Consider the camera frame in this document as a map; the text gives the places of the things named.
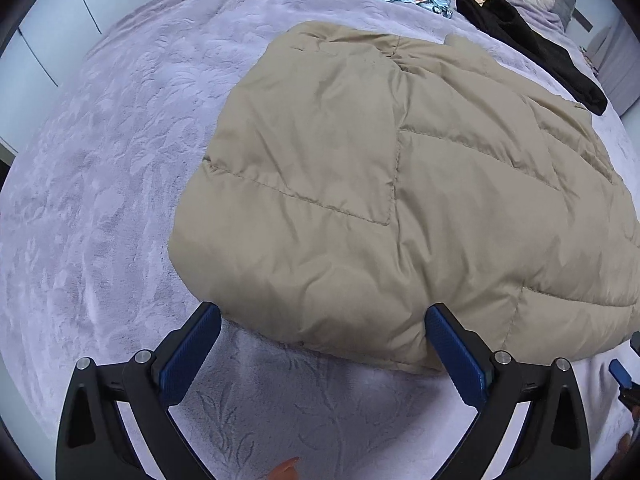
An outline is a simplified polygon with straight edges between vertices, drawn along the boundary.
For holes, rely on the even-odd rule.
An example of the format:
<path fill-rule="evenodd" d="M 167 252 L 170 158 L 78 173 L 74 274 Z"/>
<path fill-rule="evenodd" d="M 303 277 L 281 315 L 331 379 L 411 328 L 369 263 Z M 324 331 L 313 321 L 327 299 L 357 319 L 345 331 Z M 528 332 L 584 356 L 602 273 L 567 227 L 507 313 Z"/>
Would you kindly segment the left hand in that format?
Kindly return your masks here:
<path fill-rule="evenodd" d="M 275 466 L 268 474 L 268 480 L 299 480 L 299 473 L 296 469 L 298 457 L 290 458 Z"/>

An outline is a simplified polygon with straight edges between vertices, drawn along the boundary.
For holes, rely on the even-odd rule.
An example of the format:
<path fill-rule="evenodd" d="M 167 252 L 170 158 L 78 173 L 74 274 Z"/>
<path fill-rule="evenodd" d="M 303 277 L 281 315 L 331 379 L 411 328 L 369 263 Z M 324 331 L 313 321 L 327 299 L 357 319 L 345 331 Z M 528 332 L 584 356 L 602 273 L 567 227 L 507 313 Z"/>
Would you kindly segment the right hand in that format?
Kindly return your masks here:
<path fill-rule="evenodd" d="M 631 415 L 634 419 L 634 426 L 629 434 L 623 435 L 617 445 L 617 454 L 621 456 L 625 456 L 628 453 L 631 445 L 634 444 L 634 440 L 636 440 L 636 434 L 639 430 L 640 408 L 635 406 L 631 411 Z"/>

